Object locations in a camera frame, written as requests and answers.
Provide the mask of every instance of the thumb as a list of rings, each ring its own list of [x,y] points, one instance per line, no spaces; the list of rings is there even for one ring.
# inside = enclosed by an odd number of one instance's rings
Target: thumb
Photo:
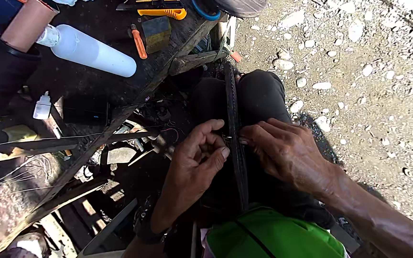
[[[213,152],[213,154],[199,166],[199,170],[204,176],[208,176],[213,179],[216,173],[221,170],[230,154],[230,150],[227,147],[222,147]]]

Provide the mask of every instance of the gravel ground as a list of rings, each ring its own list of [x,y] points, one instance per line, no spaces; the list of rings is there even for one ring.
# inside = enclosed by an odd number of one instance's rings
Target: gravel ground
[[[259,18],[238,21],[235,50],[241,72],[285,82],[295,123],[316,119],[315,136],[352,179],[413,220],[410,12],[392,1],[269,0]]]

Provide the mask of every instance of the green cloth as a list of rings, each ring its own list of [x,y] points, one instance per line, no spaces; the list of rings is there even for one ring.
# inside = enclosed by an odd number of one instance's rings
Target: green cloth
[[[288,218],[267,207],[257,207],[237,220],[278,258],[343,258],[344,248],[328,231],[314,223]],[[216,258],[269,257],[235,221],[207,235]]]

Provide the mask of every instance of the orange handle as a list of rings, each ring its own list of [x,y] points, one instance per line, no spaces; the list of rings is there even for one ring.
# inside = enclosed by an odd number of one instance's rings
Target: orange handle
[[[186,17],[186,9],[141,9],[139,15],[168,16],[176,20],[182,20]]]
[[[140,58],[141,59],[148,58],[148,55],[146,54],[146,50],[145,50],[145,45],[143,45],[143,41],[141,40],[141,37],[140,37],[140,32],[137,29],[132,29],[132,35],[135,40],[136,49],[138,50],[138,55],[140,56]]]

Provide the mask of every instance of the blue wire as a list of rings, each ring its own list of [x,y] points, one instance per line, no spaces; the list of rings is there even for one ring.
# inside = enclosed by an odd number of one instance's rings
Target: blue wire
[[[221,12],[218,10],[217,13],[215,15],[209,15],[206,12],[204,12],[202,9],[200,9],[200,7],[198,6],[198,4],[196,3],[196,0],[192,0],[192,5],[194,6],[194,8],[196,9],[196,11],[200,14],[200,16],[202,16],[203,18],[205,18],[208,21],[215,21],[218,20],[219,17],[221,16]]]

